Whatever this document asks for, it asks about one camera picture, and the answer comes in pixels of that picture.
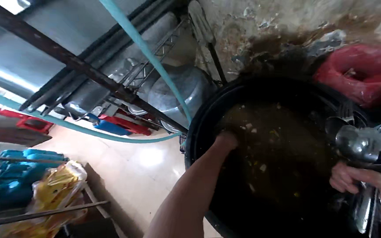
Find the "metal spoon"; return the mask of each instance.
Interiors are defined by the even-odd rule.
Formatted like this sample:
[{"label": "metal spoon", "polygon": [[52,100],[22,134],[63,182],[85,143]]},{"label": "metal spoon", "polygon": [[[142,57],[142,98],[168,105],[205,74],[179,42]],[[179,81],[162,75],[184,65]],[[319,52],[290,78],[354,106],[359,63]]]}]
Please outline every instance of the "metal spoon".
[{"label": "metal spoon", "polygon": [[336,135],[336,145],[348,159],[374,163],[381,151],[381,135],[373,128],[345,125]]}]

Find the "blue hose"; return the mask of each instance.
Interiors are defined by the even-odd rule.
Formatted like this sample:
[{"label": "blue hose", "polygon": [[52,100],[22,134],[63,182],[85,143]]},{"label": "blue hose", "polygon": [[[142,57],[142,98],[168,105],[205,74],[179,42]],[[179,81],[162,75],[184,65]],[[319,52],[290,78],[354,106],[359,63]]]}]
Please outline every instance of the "blue hose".
[{"label": "blue hose", "polygon": [[112,0],[99,0],[104,7],[108,10],[108,12],[113,16],[113,18],[119,23],[119,25],[123,28],[123,30],[130,36],[130,38],[136,43],[136,45],[140,48],[142,53],[148,58],[151,64],[155,67],[155,69],[160,73],[162,79],[166,82],[166,84],[170,87],[173,94],[176,96],[179,103],[182,105],[183,110],[185,111],[186,118],[189,123],[191,123],[192,116],[189,112],[189,108],[183,100],[182,96],[174,85],[172,79],[162,66],[161,62],[155,57],[152,51],[149,49],[148,45],[140,36],[139,32],[132,25],[129,19],[124,15],[121,9],[112,1]]},{"label": "blue hose", "polygon": [[[15,101],[12,101],[12,100],[10,100],[8,98],[5,98],[5,97],[3,97],[1,95],[0,95],[0,104],[2,104],[4,106],[7,106],[9,108],[19,108],[20,107],[19,103],[15,102]],[[112,141],[119,141],[119,142],[124,142],[124,143],[155,143],[155,142],[165,141],[165,140],[171,139],[173,137],[176,137],[176,136],[179,136],[179,135],[182,134],[182,133],[176,133],[176,134],[171,135],[171,136],[166,136],[166,137],[157,138],[157,139],[148,139],[148,140],[121,138],[121,137],[111,136],[111,135],[108,135],[108,134],[105,134],[105,133],[101,133],[101,132],[98,132],[98,131],[94,131],[94,130],[91,130],[91,129],[88,129],[88,128],[84,128],[84,127],[75,125],[73,123],[66,122],[64,120],[58,119],[58,118],[53,117],[53,116],[49,116],[49,115],[41,116],[39,114],[39,112],[36,112],[36,111],[28,113],[28,114],[32,115],[32,116],[35,116],[35,117],[38,117],[38,118],[41,118],[41,119],[43,119],[43,120],[45,120],[47,122],[52,122],[54,124],[57,124],[57,125],[60,125],[60,126],[72,129],[72,130],[76,130],[76,131],[79,131],[79,132],[82,132],[82,133],[85,133],[85,134],[89,134],[91,136],[96,136],[96,137],[99,137],[99,138],[104,138],[104,139],[108,139],[108,140],[112,140]]]}]

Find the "metal pipe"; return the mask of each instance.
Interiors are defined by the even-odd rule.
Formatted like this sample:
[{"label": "metal pipe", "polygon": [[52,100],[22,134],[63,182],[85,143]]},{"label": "metal pipe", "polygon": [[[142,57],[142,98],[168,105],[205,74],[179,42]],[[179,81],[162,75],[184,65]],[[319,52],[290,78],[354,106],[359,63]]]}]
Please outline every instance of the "metal pipe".
[{"label": "metal pipe", "polygon": [[213,57],[215,67],[217,68],[217,71],[219,73],[221,83],[224,86],[227,84],[227,80],[224,75],[223,68],[221,67],[219,56],[217,55],[217,52],[215,51],[214,45],[212,43],[208,43],[207,45],[208,45],[209,52],[211,53],[211,57]]},{"label": "metal pipe", "polygon": [[24,221],[24,220],[30,220],[38,217],[43,217],[43,216],[50,216],[58,213],[63,213],[63,212],[70,212],[70,211],[76,211],[76,210],[81,210],[85,208],[92,208],[96,207],[99,205],[107,204],[109,201],[102,201],[102,202],[97,202],[97,203],[88,203],[88,204],[83,204],[83,205],[78,205],[78,206],[72,206],[72,207],[67,207],[67,208],[61,208],[61,209],[56,209],[56,210],[49,210],[45,212],[38,212],[38,213],[32,213],[32,214],[22,214],[18,216],[11,216],[11,217],[4,217],[0,218],[0,225],[3,224],[8,224],[8,223],[13,223],[17,221]]},{"label": "metal pipe", "polygon": [[167,122],[184,134],[188,133],[188,129],[184,128],[181,124],[175,122],[164,113],[157,110],[155,107],[148,104],[129,89],[124,88],[123,85],[117,84],[114,80],[107,77],[105,74],[93,68],[87,62],[84,62],[64,47],[51,40],[48,36],[33,28],[31,25],[19,19],[16,15],[10,13],[8,10],[0,6],[0,26],[5,30],[12,32],[14,35],[29,42],[31,45],[54,57],[60,62],[66,64],[68,67],[85,73],[90,79],[97,84],[109,89],[114,97],[122,99],[128,103],[134,104],[141,109],[159,117],[161,120]]},{"label": "metal pipe", "polygon": [[52,164],[67,163],[67,161],[60,161],[60,160],[29,160],[29,159],[14,159],[14,158],[0,158],[0,160],[11,161],[11,162],[52,163]]}]

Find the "fork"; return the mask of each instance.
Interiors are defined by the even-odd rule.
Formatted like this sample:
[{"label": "fork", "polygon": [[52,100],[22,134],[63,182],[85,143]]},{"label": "fork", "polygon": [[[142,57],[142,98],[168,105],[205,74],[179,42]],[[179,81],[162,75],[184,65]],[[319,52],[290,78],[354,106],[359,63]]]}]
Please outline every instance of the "fork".
[{"label": "fork", "polygon": [[345,122],[347,122],[348,124],[354,125],[355,121],[353,117],[352,101],[348,100],[340,104],[339,108],[337,109],[337,116],[340,117]]}]

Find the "white floor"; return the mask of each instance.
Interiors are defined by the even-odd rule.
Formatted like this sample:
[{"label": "white floor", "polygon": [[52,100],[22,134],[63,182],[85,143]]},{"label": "white floor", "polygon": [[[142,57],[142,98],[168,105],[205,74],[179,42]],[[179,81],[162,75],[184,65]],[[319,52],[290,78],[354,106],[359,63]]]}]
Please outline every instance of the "white floor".
[{"label": "white floor", "polygon": [[[35,148],[63,153],[83,165],[88,163],[101,179],[98,186],[104,186],[111,197],[111,207],[118,208],[111,211],[121,213],[112,216],[130,238],[148,230],[158,207],[185,172],[178,137],[158,143],[122,143],[60,126],[54,126],[50,136],[51,140]],[[221,237],[206,219],[204,233],[205,237]]]}]

